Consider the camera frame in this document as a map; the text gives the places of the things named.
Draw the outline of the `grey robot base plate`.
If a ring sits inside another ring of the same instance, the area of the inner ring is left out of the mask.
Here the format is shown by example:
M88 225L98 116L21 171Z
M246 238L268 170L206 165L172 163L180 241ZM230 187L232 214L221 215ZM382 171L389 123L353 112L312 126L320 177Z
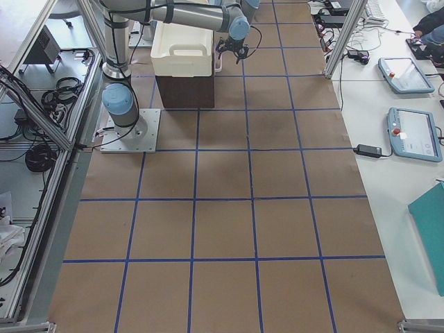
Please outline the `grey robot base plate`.
M111 116L108 116L102 143L102 153L154 153L156 152L157 136L160 124L161 109L142 108L139 119L132 128L115 127Z

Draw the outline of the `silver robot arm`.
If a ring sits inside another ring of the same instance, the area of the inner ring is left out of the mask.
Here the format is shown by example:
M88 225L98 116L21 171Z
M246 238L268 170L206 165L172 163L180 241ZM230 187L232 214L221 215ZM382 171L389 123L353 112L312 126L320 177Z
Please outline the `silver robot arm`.
M101 1L105 23L105 87L101 93L110 132L104 153L153 152L160 110L141 108L131 85L129 23L139 26L137 46L148 42L153 69L168 108L212 108L214 55L248 57L244 40L258 1Z

